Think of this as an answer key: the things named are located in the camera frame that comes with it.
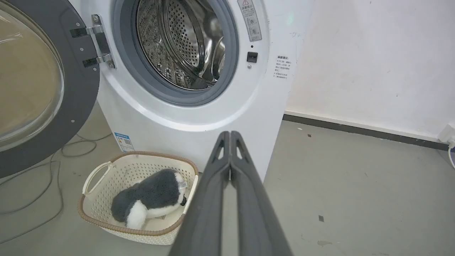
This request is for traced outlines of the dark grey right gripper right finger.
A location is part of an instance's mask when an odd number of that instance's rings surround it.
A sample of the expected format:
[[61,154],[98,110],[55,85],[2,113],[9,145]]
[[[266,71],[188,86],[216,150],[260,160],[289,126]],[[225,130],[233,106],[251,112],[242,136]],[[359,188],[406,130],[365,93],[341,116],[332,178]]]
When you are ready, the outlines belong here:
[[231,183],[237,191],[239,255],[293,255],[245,141],[230,133]]

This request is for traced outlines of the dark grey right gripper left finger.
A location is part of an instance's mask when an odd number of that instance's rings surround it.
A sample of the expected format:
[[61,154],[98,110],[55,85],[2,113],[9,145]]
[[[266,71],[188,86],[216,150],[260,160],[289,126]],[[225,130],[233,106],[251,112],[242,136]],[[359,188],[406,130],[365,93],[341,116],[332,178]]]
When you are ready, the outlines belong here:
[[230,133],[219,134],[169,256],[220,256]]

